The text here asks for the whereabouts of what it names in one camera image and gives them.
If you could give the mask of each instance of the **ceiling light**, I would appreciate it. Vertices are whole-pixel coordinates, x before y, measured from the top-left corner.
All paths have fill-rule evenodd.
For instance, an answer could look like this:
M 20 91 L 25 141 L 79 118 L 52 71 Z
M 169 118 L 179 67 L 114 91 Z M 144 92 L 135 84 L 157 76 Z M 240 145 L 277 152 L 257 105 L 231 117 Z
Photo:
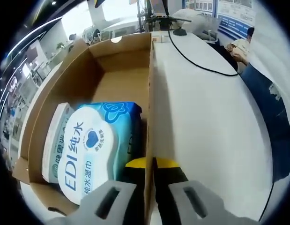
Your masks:
M 28 33 L 25 37 L 23 37 L 17 44 L 15 44 L 15 46 L 10 50 L 10 52 L 7 54 L 7 56 L 9 56 L 15 49 L 16 47 L 18 47 L 23 41 L 25 41 L 30 35 L 32 35 L 34 32 L 38 31 L 39 29 L 43 28 L 44 26 L 56 21 L 56 20 L 60 20 L 62 18 L 62 16 L 55 18 L 53 20 L 50 20 L 46 23 L 44 23 L 43 25 L 35 28 L 33 31 L 31 31 L 30 33 Z

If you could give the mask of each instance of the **black cable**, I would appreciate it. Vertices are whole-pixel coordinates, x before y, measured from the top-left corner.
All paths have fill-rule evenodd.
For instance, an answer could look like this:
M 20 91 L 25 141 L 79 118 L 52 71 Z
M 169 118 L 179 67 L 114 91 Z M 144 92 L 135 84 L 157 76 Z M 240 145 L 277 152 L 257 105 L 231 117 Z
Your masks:
M 174 44 L 173 40 L 172 40 L 172 37 L 171 37 L 171 34 L 170 34 L 170 28 L 168 29 L 168 33 L 169 33 L 169 38 L 173 44 L 173 46 L 176 48 L 176 50 L 180 53 L 180 55 L 182 55 L 183 58 L 185 58 L 187 61 L 189 61 L 190 63 L 192 63 L 193 65 L 195 65 L 196 67 L 199 67 L 201 69 L 204 69 L 206 71 L 209 71 L 209 72 L 212 72 L 212 73 L 216 73 L 216 74 L 220 74 L 220 75 L 224 75 L 224 76 L 237 76 L 239 75 L 239 73 L 236 73 L 236 74 L 224 74 L 224 73 L 221 73 L 221 72 L 218 72 L 218 71 L 215 71 L 215 70 L 212 70 L 212 69 L 208 69 L 208 68 L 205 68 L 205 67 L 202 67 L 196 63 L 194 63 L 193 61 L 191 61 L 190 59 L 188 59 L 178 48 L 177 46 Z
M 268 207 L 268 203 L 269 203 L 270 198 L 271 198 L 271 196 L 272 196 L 273 188 L 274 188 L 274 182 L 272 182 L 272 187 L 271 187 L 271 190 L 270 190 L 270 194 L 268 195 L 268 199 L 267 199 L 267 202 L 266 202 L 265 208 L 263 209 L 263 211 L 262 211 L 262 213 L 261 213 L 261 216 L 259 217 L 259 220 L 258 220 L 259 222 L 261 222 L 262 217 L 263 217 L 263 215 L 264 215 L 265 212 L 266 212 L 266 209 L 267 209 L 267 207 Z

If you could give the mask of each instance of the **person's hand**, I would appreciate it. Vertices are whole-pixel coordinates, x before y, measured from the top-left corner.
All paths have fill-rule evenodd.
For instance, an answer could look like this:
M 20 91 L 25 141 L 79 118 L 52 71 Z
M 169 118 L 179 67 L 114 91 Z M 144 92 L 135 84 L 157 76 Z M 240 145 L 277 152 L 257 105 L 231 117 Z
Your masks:
M 232 56 L 236 62 L 243 62 L 244 61 L 244 58 L 240 54 L 233 53 Z
M 234 48 L 234 45 L 233 44 L 229 44 L 226 47 L 227 51 L 229 51 L 229 52 L 232 52 L 233 51 L 233 48 Z

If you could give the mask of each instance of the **cardboard box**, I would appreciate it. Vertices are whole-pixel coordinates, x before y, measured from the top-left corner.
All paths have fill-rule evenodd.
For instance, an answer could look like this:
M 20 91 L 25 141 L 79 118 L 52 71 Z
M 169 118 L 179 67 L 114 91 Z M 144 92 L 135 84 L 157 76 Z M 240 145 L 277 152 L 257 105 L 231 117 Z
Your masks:
M 42 177 L 42 155 L 46 134 L 58 104 L 68 102 L 74 109 L 91 102 L 132 101 L 142 108 L 144 152 L 147 155 L 145 214 L 151 187 L 152 151 L 149 142 L 149 91 L 153 45 L 150 33 L 123 36 L 87 47 L 78 42 L 61 67 L 44 87 L 29 114 L 23 131 L 21 157 L 13 176 L 29 183 L 49 210 L 69 214 L 78 208 Z

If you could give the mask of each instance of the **desk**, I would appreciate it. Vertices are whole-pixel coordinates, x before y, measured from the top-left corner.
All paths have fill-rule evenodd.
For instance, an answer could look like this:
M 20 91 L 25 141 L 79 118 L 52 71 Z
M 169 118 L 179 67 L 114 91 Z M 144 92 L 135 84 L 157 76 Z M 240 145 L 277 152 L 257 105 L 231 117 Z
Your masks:
M 191 61 L 235 74 L 195 35 L 171 37 Z M 228 211 L 258 220 L 271 189 L 272 157 L 251 93 L 239 76 L 225 77 L 189 63 L 170 41 L 155 43 L 154 49 L 154 154 L 176 160 L 189 180 L 213 190 Z

